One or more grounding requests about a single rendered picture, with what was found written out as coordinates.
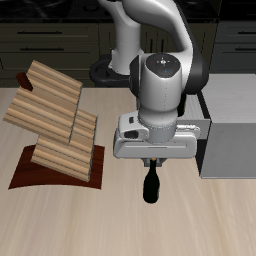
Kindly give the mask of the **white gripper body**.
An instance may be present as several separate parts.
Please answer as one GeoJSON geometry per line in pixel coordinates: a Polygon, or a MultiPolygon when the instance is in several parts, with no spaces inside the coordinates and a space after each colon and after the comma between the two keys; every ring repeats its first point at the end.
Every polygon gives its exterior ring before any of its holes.
{"type": "Polygon", "coordinates": [[[113,155],[116,158],[193,158],[201,130],[196,125],[178,125],[174,137],[165,143],[123,139],[115,131],[113,155]]]}

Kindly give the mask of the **dark kitchen cupboards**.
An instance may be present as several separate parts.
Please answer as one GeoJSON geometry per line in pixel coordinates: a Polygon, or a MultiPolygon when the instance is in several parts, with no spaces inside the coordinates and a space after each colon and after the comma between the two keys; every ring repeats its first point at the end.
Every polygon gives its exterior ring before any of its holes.
{"type": "MultiPolygon", "coordinates": [[[[212,73],[256,73],[256,23],[216,23],[209,0],[174,2],[212,73]]],[[[0,87],[17,87],[34,60],[92,87],[90,67],[115,48],[114,20],[98,0],[0,0],[0,87]]],[[[146,24],[140,48],[176,51],[167,32],[146,24]]]]}

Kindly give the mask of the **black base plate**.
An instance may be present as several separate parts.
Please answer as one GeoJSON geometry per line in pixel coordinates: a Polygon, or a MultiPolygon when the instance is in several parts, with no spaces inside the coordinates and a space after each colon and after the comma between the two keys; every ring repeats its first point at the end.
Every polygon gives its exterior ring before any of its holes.
{"type": "Polygon", "coordinates": [[[111,61],[111,54],[101,55],[100,59],[90,67],[90,79],[98,88],[128,88],[130,86],[130,75],[113,71],[109,67],[111,61]]]}

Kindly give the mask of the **grey cabinet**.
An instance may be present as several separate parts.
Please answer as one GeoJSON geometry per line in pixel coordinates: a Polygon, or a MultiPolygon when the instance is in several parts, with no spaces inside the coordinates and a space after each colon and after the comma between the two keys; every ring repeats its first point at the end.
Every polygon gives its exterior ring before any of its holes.
{"type": "Polygon", "coordinates": [[[212,74],[178,122],[201,128],[201,178],[256,179],[256,74],[212,74]]]}

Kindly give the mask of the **wooden wine rack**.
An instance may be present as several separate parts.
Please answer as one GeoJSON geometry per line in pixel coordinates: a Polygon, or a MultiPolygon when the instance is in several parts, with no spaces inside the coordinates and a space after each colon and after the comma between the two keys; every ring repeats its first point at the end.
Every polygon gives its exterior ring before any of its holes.
{"type": "Polygon", "coordinates": [[[104,148],[95,144],[98,118],[79,108],[82,83],[36,60],[16,79],[20,87],[4,120],[38,139],[23,149],[9,187],[99,189],[104,148]]]}

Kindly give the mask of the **black wine bottle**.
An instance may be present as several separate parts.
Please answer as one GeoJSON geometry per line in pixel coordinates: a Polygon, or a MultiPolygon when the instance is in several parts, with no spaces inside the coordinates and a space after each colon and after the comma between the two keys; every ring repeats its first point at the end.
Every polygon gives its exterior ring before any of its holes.
{"type": "Polygon", "coordinates": [[[154,204],[159,198],[160,180],[156,172],[155,158],[150,159],[150,168],[143,183],[143,199],[149,204],[154,204]]]}

